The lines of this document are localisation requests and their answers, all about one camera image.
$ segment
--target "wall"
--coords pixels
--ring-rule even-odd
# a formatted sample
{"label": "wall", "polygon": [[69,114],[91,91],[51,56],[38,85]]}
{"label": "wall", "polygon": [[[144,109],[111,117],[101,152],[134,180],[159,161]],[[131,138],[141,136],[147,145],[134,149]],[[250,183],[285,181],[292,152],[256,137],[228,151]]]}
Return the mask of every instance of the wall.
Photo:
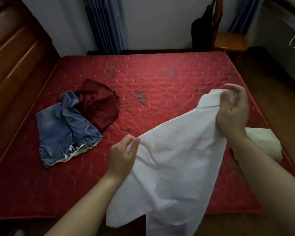
{"label": "wall", "polygon": [[[191,24],[212,0],[121,0],[129,50],[191,48]],[[227,31],[239,0],[224,0],[220,31]]]}
{"label": "wall", "polygon": [[61,57],[97,50],[82,0],[22,0]]}
{"label": "wall", "polygon": [[288,46],[295,31],[282,21],[277,12],[264,3],[254,23],[254,31],[248,35],[250,46],[264,47],[295,80],[295,48]]}

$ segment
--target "hand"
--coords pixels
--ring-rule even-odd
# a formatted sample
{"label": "hand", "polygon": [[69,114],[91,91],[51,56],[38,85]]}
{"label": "hand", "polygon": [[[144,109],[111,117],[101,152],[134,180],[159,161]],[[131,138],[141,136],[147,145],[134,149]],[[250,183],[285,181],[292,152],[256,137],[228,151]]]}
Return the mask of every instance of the hand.
{"label": "hand", "polygon": [[245,127],[249,116],[249,103],[247,91],[244,87],[236,84],[225,84],[225,86],[236,92],[237,102],[232,105],[229,92],[223,92],[216,123],[226,139],[232,142],[247,136]]}
{"label": "hand", "polygon": [[[131,142],[130,151],[127,153],[127,146]],[[126,135],[119,143],[112,146],[109,151],[109,164],[106,175],[121,184],[133,167],[139,143],[139,138]]]}

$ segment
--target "folded denim shorts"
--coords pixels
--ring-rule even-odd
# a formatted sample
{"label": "folded denim shorts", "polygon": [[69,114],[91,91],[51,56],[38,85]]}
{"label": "folded denim shorts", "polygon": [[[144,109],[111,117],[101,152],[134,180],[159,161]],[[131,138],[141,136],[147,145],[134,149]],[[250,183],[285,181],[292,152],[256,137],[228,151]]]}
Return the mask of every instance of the folded denim shorts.
{"label": "folded denim shorts", "polygon": [[45,167],[68,161],[95,147],[103,136],[77,109],[78,98],[72,91],[60,95],[61,103],[36,114],[40,158]]}

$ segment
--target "person's left hand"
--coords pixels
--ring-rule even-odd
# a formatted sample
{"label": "person's left hand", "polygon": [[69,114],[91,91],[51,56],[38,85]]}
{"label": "person's left hand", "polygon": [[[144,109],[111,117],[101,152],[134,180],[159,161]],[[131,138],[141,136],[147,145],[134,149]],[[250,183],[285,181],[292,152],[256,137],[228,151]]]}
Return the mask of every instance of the person's left hand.
{"label": "person's left hand", "polygon": [[[130,151],[127,153],[127,146],[131,142]],[[133,167],[139,143],[139,138],[126,135],[119,143],[112,146],[109,151],[109,164],[106,175],[112,177],[121,184]]]}

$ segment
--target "headboard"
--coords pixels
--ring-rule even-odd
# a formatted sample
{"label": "headboard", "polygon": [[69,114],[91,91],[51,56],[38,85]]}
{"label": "headboard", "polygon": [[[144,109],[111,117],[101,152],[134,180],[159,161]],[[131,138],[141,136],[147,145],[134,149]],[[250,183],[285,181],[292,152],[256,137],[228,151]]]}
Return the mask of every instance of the headboard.
{"label": "headboard", "polygon": [[59,55],[20,0],[0,0],[0,158]]}

